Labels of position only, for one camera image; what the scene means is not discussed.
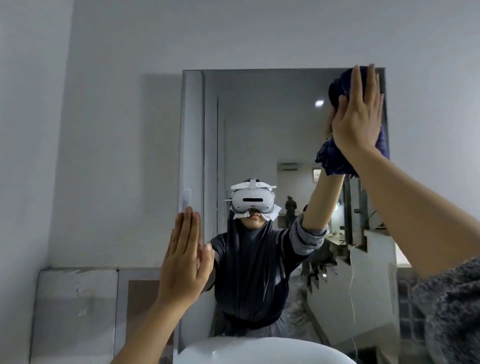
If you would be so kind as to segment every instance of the navy blue rag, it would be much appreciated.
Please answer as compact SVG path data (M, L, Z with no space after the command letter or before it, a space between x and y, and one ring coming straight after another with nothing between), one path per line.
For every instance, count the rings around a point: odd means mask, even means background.
M363 92L365 93L365 86L367 84L367 69L366 66L360 67L361 80L363 85ZM352 68L343 72L340 78L335 79L328 89L328 97L335 110L338 110L338 98L340 95L345 95L347 98L350 95L350 80L352 76ZM375 147L388 158L388 148L385 140L385 131L383 126L380 127L380 134L378 135ZM349 174L351 177L358 177L357 172L352 165L343 156L340 149L335 144L333 137L328 139L317 153L315 163L320 163L325 170L327 176L332 174Z

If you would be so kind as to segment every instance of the sleeve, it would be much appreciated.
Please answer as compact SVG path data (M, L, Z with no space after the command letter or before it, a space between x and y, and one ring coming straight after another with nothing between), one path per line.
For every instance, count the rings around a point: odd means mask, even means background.
M207 283L205 284L203 292L207 292L213 288L215 285L215 276L216 276L216 269L218 264L220 263L220 259L225 253L225 234L220 234L212 239L210 244L212 245L212 249L215 251L215 262L212 273L210 273L210 277L208 278Z
M293 272L301 262L308 258L310 253L324 243L328 227L322 230L307 230L301 225L303 214L299 215L292 227L280 233L280 256L285 274Z
M432 358L439 363L479 363L480 257L423 280L412 294L426 316Z

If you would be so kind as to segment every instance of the vr headset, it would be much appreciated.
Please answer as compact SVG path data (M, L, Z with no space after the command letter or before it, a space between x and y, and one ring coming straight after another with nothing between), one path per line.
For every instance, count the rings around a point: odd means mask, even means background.
M230 206L236 214L244 214L251 208L262 214L270 214L274 210L275 194L271 192L274 186L269 186L257 179L250 178L244 182L232 186L232 197Z

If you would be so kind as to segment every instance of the white sink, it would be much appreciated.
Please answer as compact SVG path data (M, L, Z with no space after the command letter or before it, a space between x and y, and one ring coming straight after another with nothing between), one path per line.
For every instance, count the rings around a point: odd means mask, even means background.
M338 350L310 341L217 337L190 345L175 364L352 364Z

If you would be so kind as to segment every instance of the light switch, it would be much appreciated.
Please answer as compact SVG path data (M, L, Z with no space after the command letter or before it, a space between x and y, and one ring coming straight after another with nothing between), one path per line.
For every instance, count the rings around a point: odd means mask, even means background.
M185 211L185 209L188 206L192 206L192 189L191 188L184 188L183 189L182 202L181 202L182 211Z

